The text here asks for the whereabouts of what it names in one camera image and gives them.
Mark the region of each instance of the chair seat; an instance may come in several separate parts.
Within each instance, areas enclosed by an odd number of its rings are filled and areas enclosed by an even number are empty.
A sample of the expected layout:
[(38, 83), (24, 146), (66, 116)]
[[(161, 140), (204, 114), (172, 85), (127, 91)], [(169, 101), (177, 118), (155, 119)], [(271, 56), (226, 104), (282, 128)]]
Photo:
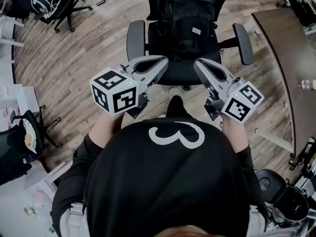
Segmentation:
[[(149, 54), (164, 55), (164, 37), (161, 36), (156, 27), (156, 23), (152, 22), (148, 27), (148, 44), (150, 47)], [(180, 61), (176, 61), (174, 56), (169, 58), (169, 67), (159, 80), (158, 84), (162, 85), (197, 85), (201, 84), (200, 79), (194, 71), (193, 65), (196, 58), (206, 58), (218, 63), (222, 63), (222, 57), (217, 42), (215, 31), (213, 36), (209, 37), (206, 51), (199, 57), (180, 57)]]
[(61, 0), (57, 10), (50, 16), (49, 19), (56, 20), (60, 19), (64, 13), (67, 13), (69, 9), (73, 9), (71, 5), (75, 2), (75, 0)]

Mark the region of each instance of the wooden desk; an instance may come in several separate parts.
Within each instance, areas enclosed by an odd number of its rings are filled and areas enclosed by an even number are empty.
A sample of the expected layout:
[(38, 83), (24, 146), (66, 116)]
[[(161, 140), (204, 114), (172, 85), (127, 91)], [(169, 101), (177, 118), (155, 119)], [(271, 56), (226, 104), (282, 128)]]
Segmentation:
[(279, 68), (288, 102), (292, 144), (267, 134), (256, 133), (299, 154), (308, 140), (316, 134), (316, 90), (303, 90), (303, 79), (316, 79), (316, 60), (302, 25), (290, 8), (259, 11), (252, 14), (254, 24), (246, 23), (250, 30), (257, 27)]

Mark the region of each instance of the black backpack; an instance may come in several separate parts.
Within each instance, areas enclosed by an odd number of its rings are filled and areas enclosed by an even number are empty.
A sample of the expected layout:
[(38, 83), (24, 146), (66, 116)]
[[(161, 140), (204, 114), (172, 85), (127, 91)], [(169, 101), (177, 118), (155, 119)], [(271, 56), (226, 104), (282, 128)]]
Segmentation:
[(214, 27), (212, 0), (166, 0), (163, 34), (174, 52), (202, 53)]

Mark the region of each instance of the chair armrest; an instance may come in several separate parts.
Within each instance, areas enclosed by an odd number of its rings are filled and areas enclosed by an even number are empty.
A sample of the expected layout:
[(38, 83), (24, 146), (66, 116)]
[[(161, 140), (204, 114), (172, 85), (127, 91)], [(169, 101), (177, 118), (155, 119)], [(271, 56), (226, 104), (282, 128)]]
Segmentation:
[(128, 60), (145, 56), (145, 21), (138, 20), (129, 24), (126, 38)]
[(252, 46), (245, 27), (240, 24), (233, 24), (233, 29), (235, 32), (235, 37), (238, 42), (241, 63), (243, 65), (249, 65), (254, 63)]

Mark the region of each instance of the white cube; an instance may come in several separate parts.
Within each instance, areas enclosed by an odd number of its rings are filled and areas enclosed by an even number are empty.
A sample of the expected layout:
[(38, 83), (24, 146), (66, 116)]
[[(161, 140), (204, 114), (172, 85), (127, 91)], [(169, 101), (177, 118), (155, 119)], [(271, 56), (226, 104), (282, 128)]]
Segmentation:
[(139, 83), (106, 68), (90, 80), (94, 102), (114, 116), (138, 106)]

